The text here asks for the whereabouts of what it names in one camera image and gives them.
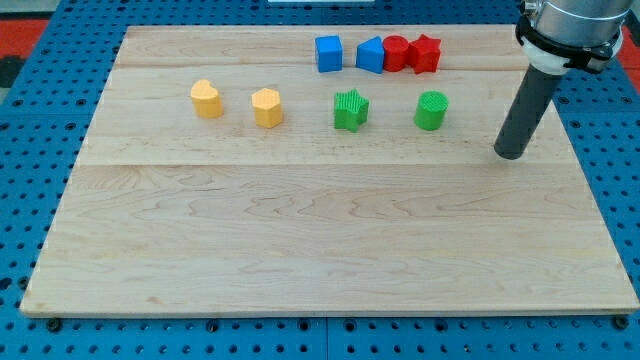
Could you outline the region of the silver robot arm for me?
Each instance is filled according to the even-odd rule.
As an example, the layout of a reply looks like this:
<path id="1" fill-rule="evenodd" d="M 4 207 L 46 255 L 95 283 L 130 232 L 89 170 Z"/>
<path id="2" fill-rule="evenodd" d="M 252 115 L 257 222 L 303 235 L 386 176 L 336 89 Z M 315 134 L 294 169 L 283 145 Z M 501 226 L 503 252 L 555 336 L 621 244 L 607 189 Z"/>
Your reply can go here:
<path id="1" fill-rule="evenodd" d="M 515 35 L 530 65 L 550 76 L 602 72 L 623 44 L 632 0 L 522 0 Z"/>

